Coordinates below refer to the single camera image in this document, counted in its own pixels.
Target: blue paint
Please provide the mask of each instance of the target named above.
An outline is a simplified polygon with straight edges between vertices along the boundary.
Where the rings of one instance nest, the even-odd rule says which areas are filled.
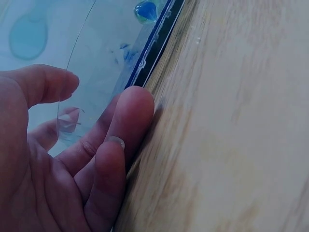
[[[28,15],[19,18],[10,32],[10,49],[24,60],[37,58],[46,48],[48,29],[45,20],[33,22]]]
[[[142,1],[137,4],[134,13],[141,23],[156,22],[158,20],[156,5],[152,1]]]
[[[130,45],[127,43],[122,43],[122,44],[120,44],[120,47],[119,47],[119,49],[120,50],[122,50],[122,49],[125,49],[125,48],[127,48],[127,47],[129,47]]]
[[[139,53],[138,51],[125,50],[124,51],[124,61],[127,63],[131,62],[138,53]]]
[[[128,59],[129,55],[130,55],[130,51],[129,50],[125,50],[124,51],[124,61],[126,61]]]
[[[45,50],[48,39],[46,14],[50,4],[51,1],[36,0],[31,12],[21,16],[12,26],[9,43],[17,58],[32,60]]]

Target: blue border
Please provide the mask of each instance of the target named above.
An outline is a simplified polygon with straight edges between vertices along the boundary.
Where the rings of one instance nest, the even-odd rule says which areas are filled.
[[[166,4],[165,4],[164,8],[162,9],[161,15],[160,15],[160,17],[158,18],[158,20],[157,20],[157,22],[156,22],[156,24],[155,24],[155,26],[154,26],[152,32],[150,33],[150,35],[149,35],[149,37],[148,37],[148,40],[147,40],[147,42],[146,42],[146,44],[145,44],[144,49],[143,49],[142,52],[140,53],[140,57],[139,57],[139,59],[138,59],[137,62],[136,62],[136,65],[135,65],[135,67],[134,67],[134,69],[133,69],[133,71],[132,71],[132,73],[131,73],[131,76],[130,76],[130,78],[129,78],[127,84],[126,84],[125,89],[128,88],[128,87],[130,87],[130,86],[132,86],[132,85],[134,84],[134,79],[135,79],[135,76],[136,76],[136,74],[137,74],[137,71],[138,71],[138,69],[139,69],[139,67],[140,67],[140,63],[141,63],[142,59],[144,58],[144,56],[145,56],[145,54],[146,54],[146,52],[147,52],[147,50],[148,50],[148,48],[149,48],[149,45],[152,43],[153,38],[155,37],[155,35],[156,35],[156,33],[157,33],[157,29],[160,27],[160,25],[161,25],[161,23],[162,23],[162,19],[165,17],[166,12],[168,11],[168,9],[169,9],[171,3],[172,3],[172,0],[168,0],[168,1],[166,2]]]

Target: hand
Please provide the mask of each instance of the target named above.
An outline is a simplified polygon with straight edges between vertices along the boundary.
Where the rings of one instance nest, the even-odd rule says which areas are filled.
[[[27,134],[28,109],[67,99],[78,84],[74,74],[45,65],[0,72],[0,231],[111,230],[154,100],[128,88],[84,138],[52,158],[56,120]]]

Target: wooden board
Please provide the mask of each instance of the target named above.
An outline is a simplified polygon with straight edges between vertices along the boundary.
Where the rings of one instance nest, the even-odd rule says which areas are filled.
[[[309,231],[308,9],[186,1],[114,231]]]

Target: finger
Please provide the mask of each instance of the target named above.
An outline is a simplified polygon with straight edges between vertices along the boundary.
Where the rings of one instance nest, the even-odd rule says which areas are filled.
[[[96,154],[99,146],[103,143],[110,127],[118,99],[119,95],[113,98],[89,133],[73,146],[56,156],[56,159],[66,166],[67,171],[72,176],[75,176],[76,173],[89,163]]]
[[[130,166],[132,156],[142,141],[154,115],[154,99],[145,89],[130,87],[120,96],[114,117],[106,135],[119,137],[125,141],[126,166]],[[94,178],[95,159],[81,169],[74,177],[85,202],[90,194]]]
[[[76,108],[70,107],[65,109],[62,114],[67,114],[73,118],[75,112]],[[49,151],[58,140],[57,119],[40,124],[28,133],[28,137],[34,138],[46,151]]]
[[[95,155],[94,182],[84,214],[93,232],[109,232],[117,217],[126,184],[123,146],[104,142]]]
[[[78,77],[64,69],[48,65],[31,65],[1,76],[15,80],[24,93],[28,108],[38,103],[52,103],[69,98],[78,87]]]

